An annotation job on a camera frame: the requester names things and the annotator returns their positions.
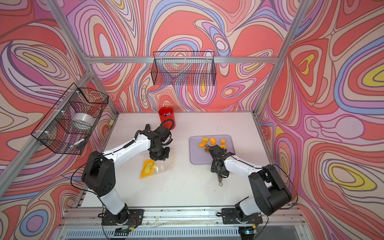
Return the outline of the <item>orange duck shaped cookie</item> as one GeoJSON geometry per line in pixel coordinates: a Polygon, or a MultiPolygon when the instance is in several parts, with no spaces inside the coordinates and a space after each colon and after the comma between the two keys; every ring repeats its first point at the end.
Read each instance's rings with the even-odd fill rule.
{"type": "Polygon", "coordinates": [[[210,138],[211,145],[214,146],[216,145],[216,139],[215,138],[210,138]]]}

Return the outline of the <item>clear resealable bag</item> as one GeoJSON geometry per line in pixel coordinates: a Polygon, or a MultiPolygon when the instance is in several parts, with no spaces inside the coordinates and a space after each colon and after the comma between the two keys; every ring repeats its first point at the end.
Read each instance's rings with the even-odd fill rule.
{"type": "Polygon", "coordinates": [[[170,156],[164,161],[152,160],[149,154],[142,156],[142,168],[140,171],[140,179],[144,179],[153,175],[162,174],[173,169],[175,159],[170,156]]]}

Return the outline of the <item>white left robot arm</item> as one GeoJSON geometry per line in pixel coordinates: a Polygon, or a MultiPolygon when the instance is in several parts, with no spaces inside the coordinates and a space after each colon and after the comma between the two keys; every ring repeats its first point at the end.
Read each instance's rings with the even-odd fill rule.
{"type": "Polygon", "coordinates": [[[143,210],[130,211],[116,189],[116,170],[133,157],[147,151],[149,159],[143,163],[140,177],[148,177],[159,170],[159,161],[169,157],[171,130],[160,124],[155,130],[146,125],[132,140],[100,153],[91,153],[85,164],[82,182],[99,198],[105,207],[102,224],[106,226],[137,227],[142,223],[143,210]]]}

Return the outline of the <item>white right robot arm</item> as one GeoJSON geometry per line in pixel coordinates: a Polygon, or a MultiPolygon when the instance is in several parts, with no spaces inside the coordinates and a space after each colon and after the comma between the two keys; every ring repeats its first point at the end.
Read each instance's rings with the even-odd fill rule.
{"type": "Polygon", "coordinates": [[[292,194],[276,167],[253,165],[218,145],[210,146],[209,153],[213,159],[211,172],[218,176],[220,186],[223,185],[222,179],[233,173],[249,181],[253,194],[233,208],[223,208],[217,213],[225,225],[239,223],[257,226],[263,222],[261,213],[271,216],[292,201],[292,194]]]}

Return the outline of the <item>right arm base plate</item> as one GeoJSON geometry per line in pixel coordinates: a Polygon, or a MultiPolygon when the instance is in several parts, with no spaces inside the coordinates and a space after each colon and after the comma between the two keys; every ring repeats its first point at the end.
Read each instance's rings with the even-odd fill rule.
{"type": "Polygon", "coordinates": [[[216,213],[216,216],[222,218],[225,225],[253,224],[258,226],[263,223],[261,214],[246,216],[240,209],[236,208],[222,208],[220,212],[216,213]]]}

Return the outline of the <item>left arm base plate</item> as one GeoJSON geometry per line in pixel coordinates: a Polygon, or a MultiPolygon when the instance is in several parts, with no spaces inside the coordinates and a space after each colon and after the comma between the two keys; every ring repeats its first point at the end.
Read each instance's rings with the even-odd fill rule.
{"type": "Polygon", "coordinates": [[[143,216],[143,209],[122,210],[117,215],[113,215],[110,211],[105,210],[102,216],[102,225],[137,227],[142,224],[143,216]]]}

